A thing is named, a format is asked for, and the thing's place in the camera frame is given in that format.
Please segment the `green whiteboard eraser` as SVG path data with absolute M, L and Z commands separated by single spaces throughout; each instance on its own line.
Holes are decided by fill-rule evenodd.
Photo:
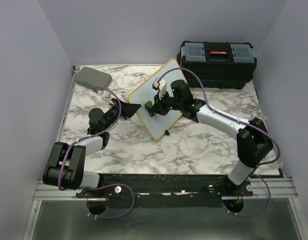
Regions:
M 152 104 L 151 101 L 148 101 L 148 102 L 145 104 L 145 106 L 146 106 L 147 108 L 152 108 L 153 104 Z

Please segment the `yellow framed whiteboard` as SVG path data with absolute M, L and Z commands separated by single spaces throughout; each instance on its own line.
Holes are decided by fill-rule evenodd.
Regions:
M 177 67 L 179 67 L 177 60 L 174 58 L 170 59 L 148 79 L 140 83 L 137 88 L 135 88 L 127 97 L 129 103 L 142 105 L 142 107 L 137 111 L 137 115 L 154 140 L 159 140 L 165 134 L 165 131 L 168 130 L 182 116 L 180 111 L 171 110 L 166 116 L 157 114 L 151 117 L 145 108 L 145 104 L 148 101 L 154 102 L 154 95 L 157 93 L 152 88 L 154 80 L 159 78 L 168 70 Z

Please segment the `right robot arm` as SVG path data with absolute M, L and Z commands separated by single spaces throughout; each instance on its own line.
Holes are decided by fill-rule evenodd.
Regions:
M 171 93 L 168 93 L 164 80 L 155 80 L 152 87 L 157 92 L 154 104 L 145 105 L 151 117 L 179 111 L 184 118 L 211 126 L 236 140 L 239 161 L 227 175 L 224 191 L 230 196 L 239 193 L 241 184 L 273 149 L 264 122 L 259 118 L 240 120 L 213 108 L 207 101 L 194 98 L 188 84 L 182 79 L 171 83 Z

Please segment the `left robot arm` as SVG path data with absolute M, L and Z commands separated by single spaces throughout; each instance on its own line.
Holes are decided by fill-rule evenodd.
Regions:
M 114 100 L 114 105 L 106 112 L 93 108 L 89 113 L 87 136 L 72 144 L 56 142 L 53 144 L 43 173 L 43 183 L 60 190 L 83 189 L 95 198 L 104 194 L 105 186 L 100 175 L 84 170 L 85 158 L 103 150 L 109 142 L 109 130 L 120 118 L 129 119 L 141 108 L 141 104 Z

